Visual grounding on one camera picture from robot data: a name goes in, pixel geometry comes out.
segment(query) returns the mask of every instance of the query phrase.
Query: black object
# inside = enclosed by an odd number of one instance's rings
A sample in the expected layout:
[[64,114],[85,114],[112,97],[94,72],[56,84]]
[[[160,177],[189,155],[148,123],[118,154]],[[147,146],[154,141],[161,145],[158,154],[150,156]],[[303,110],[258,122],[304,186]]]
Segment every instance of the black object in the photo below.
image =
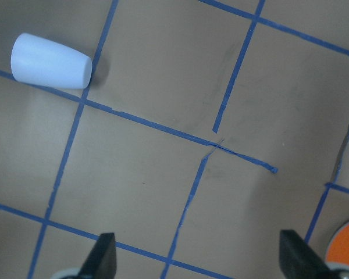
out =
[[63,279],[113,279],[116,274],[114,233],[101,234],[78,275]]
[[349,279],[348,270],[330,270],[294,230],[280,232],[279,265],[287,279]]

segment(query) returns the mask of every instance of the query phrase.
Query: overturned cup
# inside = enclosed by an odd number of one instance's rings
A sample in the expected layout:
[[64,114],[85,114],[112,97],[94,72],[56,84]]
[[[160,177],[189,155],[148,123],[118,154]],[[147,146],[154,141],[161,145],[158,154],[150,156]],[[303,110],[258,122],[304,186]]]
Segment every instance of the overturned cup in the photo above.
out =
[[27,33],[14,43],[10,65],[19,82],[58,88],[83,89],[92,73],[87,55]]

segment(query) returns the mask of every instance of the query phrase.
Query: floor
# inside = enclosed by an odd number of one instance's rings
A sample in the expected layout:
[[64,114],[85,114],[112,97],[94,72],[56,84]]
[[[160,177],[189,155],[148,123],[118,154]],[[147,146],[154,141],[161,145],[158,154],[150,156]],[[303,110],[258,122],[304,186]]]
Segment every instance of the floor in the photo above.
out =
[[[27,32],[93,59],[85,90],[15,82]],[[349,219],[349,1],[0,1],[0,279],[283,278]]]

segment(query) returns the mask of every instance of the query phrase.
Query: orange round object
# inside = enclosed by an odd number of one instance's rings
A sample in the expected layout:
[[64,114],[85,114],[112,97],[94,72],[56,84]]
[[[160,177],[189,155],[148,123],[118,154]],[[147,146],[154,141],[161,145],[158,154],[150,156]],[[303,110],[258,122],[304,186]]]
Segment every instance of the orange round object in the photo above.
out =
[[349,266],[349,222],[333,236],[327,249],[326,261]]

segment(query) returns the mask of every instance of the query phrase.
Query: orange plate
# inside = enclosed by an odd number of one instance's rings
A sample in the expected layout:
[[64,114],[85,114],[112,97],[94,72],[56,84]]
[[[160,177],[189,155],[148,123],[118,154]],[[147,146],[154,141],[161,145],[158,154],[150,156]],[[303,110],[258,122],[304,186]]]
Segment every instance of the orange plate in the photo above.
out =
[[349,222],[333,236],[327,249],[326,261],[349,265]]

